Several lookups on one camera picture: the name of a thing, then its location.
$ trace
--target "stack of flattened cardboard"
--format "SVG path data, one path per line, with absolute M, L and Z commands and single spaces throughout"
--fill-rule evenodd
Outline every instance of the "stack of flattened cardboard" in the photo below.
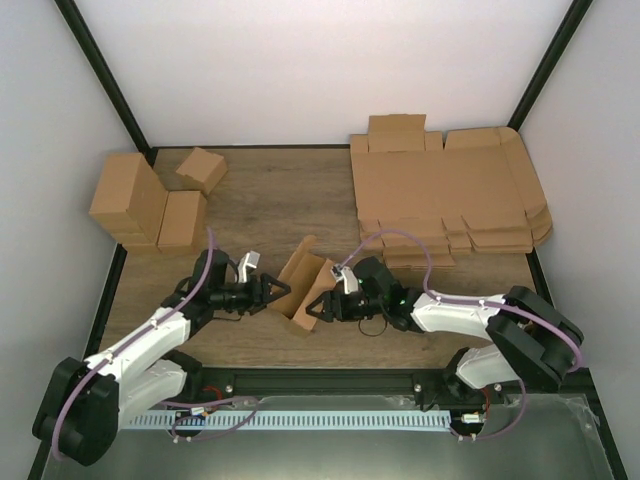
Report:
M 425 115 L 369 118 L 351 136 L 360 235 L 418 237 L 436 267 L 452 255 L 527 253 L 551 234 L 551 214 L 522 139 L 507 127 L 425 132 Z M 368 250 L 391 268 L 426 268 L 410 239 L 383 234 Z

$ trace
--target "cardboard box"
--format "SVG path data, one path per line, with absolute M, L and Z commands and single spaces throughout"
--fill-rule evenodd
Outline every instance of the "cardboard box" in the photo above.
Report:
M 159 250 L 175 255 L 199 253 L 206 206 L 199 191 L 170 192 L 158 237 Z
M 167 195 L 142 154 L 110 155 L 89 215 L 112 235 L 137 234 L 136 243 L 155 243 Z
M 445 143 L 442 132 L 424 132 L 424 121 L 424 115 L 374 116 L 367 135 L 352 135 L 361 238 L 400 229 L 438 255 L 447 245 L 456 254 L 530 252 L 548 238 L 551 215 L 517 132 L 451 131 Z M 417 261 L 408 238 L 383 235 L 381 247 L 385 258 L 406 253 Z
M 333 262 L 309 252 L 315 242 L 316 237 L 309 235 L 298 245 L 278 275 L 278 280 L 291 287 L 291 293 L 269 306 L 290 320 L 289 330 L 296 334 L 307 335 L 313 330 L 317 319 L 307 315 L 307 305 L 336 285 L 331 275 Z
M 200 190 L 204 195 L 209 195 L 227 173 L 227 162 L 222 155 L 194 148 L 176 173 L 186 188 Z

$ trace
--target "wood grain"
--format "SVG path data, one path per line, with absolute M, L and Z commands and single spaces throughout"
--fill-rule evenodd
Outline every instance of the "wood grain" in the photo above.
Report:
M 261 271 L 277 275 L 300 240 L 318 237 L 314 252 L 343 260 L 359 243 L 348 149 L 212 149 L 224 155 L 229 173 L 207 206 L 223 250 L 239 258 L 261 253 Z M 187 149 L 163 149 L 155 170 L 170 190 L 182 189 L 174 170 Z M 174 285 L 189 276 L 196 256 L 129 255 L 102 341 L 112 345 L 143 323 Z M 532 287 L 524 255 L 456 257 L 451 270 L 436 270 L 430 285 L 452 294 L 493 294 L 512 285 Z M 419 285 L 418 272 L 401 272 L 403 282 Z M 181 350 L 207 365 L 267 367 L 442 367 L 463 346 L 482 341 L 451 333 L 411 334 L 392 328 L 365 337 L 352 323 L 318 322 L 300 338 L 287 332 L 271 311 L 237 323 L 211 322 Z M 382 319 L 363 323 L 375 333 Z

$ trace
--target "white cable tray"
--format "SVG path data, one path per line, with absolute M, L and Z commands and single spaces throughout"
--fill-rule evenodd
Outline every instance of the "white cable tray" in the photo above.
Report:
M 189 419 L 176 430 L 197 427 L 226 430 L 243 420 L 249 412 L 221 410 L 204 420 Z M 125 430 L 168 430 L 176 421 L 174 410 L 149 410 L 134 418 Z M 411 432 L 448 432 L 448 411 L 258 411 L 242 430 L 396 430 Z

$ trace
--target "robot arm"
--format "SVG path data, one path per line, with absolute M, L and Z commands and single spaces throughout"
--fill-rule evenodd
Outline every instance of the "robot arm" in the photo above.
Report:
M 192 291 L 202 276 L 206 258 L 205 251 L 197 260 L 193 275 L 181 280 L 161 307 L 127 337 L 84 361 L 67 358 L 55 368 L 33 425 L 37 438 L 51 442 L 58 415 L 71 392 L 91 369 L 107 360 L 108 364 L 72 405 L 58 440 L 64 454 L 82 465 L 91 465 L 104 455 L 118 430 L 132 418 L 163 400 L 178 395 L 190 397 L 189 392 L 200 390 L 194 387 L 194 375 L 190 374 L 202 365 L 173 349 L 200 331 L 216 311 L 254 314 L 291 291 L 270 275 L 251 274 L 260 258 L 256 252 L 245 255 L 235 268 L 226 253 L 216 250 L 206 281 L 191 302 L 158 324 L 158 319 Z M 235 270 L 236 281 L 232 283 L 225 282 L 228 265 Z M 148 333 L 114 356 L 118 347 L 146 329 Z
M 575 361 L 565 342 L 546 329 L 531 328 L 525 319 L 498 305 L 518 307 L 542 318 L 578 346 L 584 338 L 575 325 L 525 287 L 513 287 L 506 295 L 490 297 L 445 296 L 437 292 L 428 295 L 403 287 L 375 257 L 361 260 L 353 271 L 336 267 L 333 274 L 340 283 L 307 307 L 309 315 L 332 322 L 359 321 L 382 314 L 398 330 L 455 332 L 493 342 L 485 348 L 463 349 L 456 354 L 456 377 L 463 384 L 456 386 L 457 392 L 518 378 L 531 387 L 555 392 Z M 352 277 L 360 287 L 357 290 Z

